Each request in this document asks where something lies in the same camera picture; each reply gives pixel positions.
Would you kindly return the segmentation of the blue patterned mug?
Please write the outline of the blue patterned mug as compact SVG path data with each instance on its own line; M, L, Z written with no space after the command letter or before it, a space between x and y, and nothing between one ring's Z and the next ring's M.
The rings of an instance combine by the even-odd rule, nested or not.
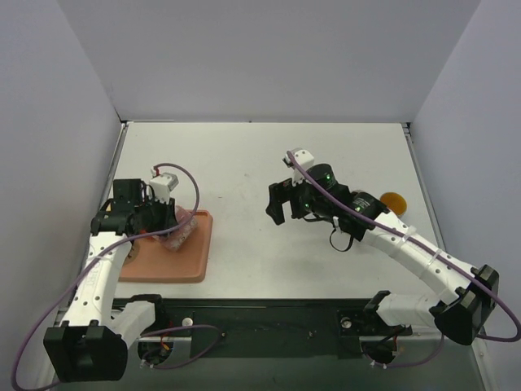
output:
M398 217L403 217L407 212L408 204L405 198L396 192L383 193L379 200L385 204Z

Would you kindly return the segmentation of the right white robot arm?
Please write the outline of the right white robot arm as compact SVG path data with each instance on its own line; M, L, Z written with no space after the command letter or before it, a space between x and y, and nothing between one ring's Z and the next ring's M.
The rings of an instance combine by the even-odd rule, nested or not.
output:
M443 253L380 200L338 183L330 165L315 165L307 173L329 194L290 178L271 184L266 212L275 224L285 222L283 205L288 203L292 218L312 215L331 223L350 241L387 254L431 289L421 296L378 292L364 309L366 328L381 333L397 326L435 327L450 340L470 345L496 306L481 287L497 292L499 274L490 266L476 268Z

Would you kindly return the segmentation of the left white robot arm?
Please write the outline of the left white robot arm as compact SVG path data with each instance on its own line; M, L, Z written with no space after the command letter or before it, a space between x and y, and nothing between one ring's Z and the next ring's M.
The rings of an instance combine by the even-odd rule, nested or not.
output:
M43 344L62 383L114 381L125 373L129 347L146 332L156 336L168 326L158 294L131 297L118 315L112 313L121 269L138 235L177 225L171 192L174 174L117 179L113 197L90 223L90 255L85 275L60 325L46 330Z

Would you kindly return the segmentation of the pink patterned mug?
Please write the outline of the pink patterned mug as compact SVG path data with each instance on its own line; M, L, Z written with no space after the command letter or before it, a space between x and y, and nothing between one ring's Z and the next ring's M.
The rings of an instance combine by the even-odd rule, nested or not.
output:
M187 224L182 228L173 231L168 236L161 237L160 243L169 251L176 252L195 232L198 227L198 222L194 217L190 216L189 211L180 206L176 206L174 208L174 215L177 223L182 224L183 222L187 221Z

